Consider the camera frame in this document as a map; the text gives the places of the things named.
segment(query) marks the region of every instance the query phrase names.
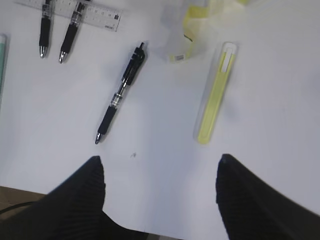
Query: yellow tape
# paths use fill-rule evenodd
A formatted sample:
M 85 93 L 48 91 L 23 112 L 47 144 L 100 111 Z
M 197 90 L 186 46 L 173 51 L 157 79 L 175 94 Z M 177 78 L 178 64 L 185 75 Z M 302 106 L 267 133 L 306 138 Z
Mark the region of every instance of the yellow tape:
M 185 12 L 182 28 L 184 37 L 189 40 L 189 47 L 184 50 L 184 52 L 170 53 L 169 61 L 171 63 L 182 62 L 191 57 L 193 48 L 196 44 L 197 37 L 200 31 L 201 24 L 194 24 L 193 20 L 196 19 L 207 19 L 208 17 L 221 13 L 224 8 L 225 0 L 209 0 L 207 6 L 197 6 L 190 4 Z M 248 4 L 251 0 L 236 0 L 241 4 Z

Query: pen grip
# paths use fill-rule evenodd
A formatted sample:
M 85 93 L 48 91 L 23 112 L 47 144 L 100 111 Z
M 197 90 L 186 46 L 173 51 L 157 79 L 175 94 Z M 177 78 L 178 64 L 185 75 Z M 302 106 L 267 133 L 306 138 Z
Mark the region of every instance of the pen grip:
M 112 122 L 112 119 L 114 118 L 116 114 L 117 109 L 113 106 L 109 106 L 108 109 L 106 110 L 106 113 L 104 115 L 104 118 L 102 120 L 102 123 L 98 129 L 98 133 L 105 135 L 108 131 L 108 128 Z
M 39 46 L 49 47 L 50 26 L 50 19 L 41 19 Z
M 70 53 L 72 43 L 76 37 L 78 28 L 75 24 L 70 24 L 68 30 L 66 31 L 64 41 L 61 46 L 61 52 Z

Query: wooden floor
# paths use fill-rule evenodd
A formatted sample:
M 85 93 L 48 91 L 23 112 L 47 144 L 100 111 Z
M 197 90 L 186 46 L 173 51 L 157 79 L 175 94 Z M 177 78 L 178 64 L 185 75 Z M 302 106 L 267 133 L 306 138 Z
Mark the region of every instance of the wooden floor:
M 0 186 L 0 210 L 8 208 L 10 206 L 21 204 L 25 202 L 34 202 L 41 199 L 44 194 L 30 192 L 30 191 L 22 191 L 18 189 L 8 188 Z M 22 211 L 26 207 L 20 207 L 8 212 L 5 212 L 0 215 L 0 222 L 4 219 L 7 219 L 18 212 Z

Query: pen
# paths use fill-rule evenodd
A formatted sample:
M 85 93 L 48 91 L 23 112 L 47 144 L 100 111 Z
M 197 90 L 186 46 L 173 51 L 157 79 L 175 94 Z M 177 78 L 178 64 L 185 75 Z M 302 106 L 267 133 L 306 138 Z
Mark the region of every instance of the pen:
M 71 46 L 73 44 L 73 41 L 75 40 L 85 7 L 85 4 L 83 4 L 82 2 L 78 2 L 72 13 L 71 21 L 66 31 L 64 41 L 60 50 L 59 63 L 61 64 L 66 60 L 67 55 L 70 53 Z
M 52 2 L 52 0 L 43 0 L 42 4 L 42 18 L 39 39 L 40 58 L 42 59 L 46 56 L 49 47 Z
M 122 81 L 120 87 L 117 92 L 113 95 L 112 101 L 106 110 L 102 123 L 97 131 L 95 144 L 98 144 L 102 137 L 107 133 L 108 128 L 114 118 L 117 108 L 124 97 L 125 91 L 133 83 L 133 80 L 141 67 L 142 63 L 145 60 L 145 52 L 143 50 L 144 43 L 142 42 L 140 47 L 136 47 L 134 54 L 131 57 L 131 60 L 126 67 L 126 70 L 123 74 Z

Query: black cable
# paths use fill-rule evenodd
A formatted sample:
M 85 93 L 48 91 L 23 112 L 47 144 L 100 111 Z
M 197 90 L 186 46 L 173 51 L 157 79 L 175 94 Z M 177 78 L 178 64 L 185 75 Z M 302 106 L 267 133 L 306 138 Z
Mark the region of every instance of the black cable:
M 4 214 L 6 212 L 9 212 L 9 211 L 11 211 L 13 209 L 29 206 L 29 205 L 31 205 L 33 203 L 35 203 L 35 202 L 34 201 L 27 201 L 27 202 L 23 202 L 23 203 L 19 203 L 19 204 L 13 205 L 13 206 L 9 206 L 9 207 L 7 207 L 5 209 L 0 210 L 0 215 Z

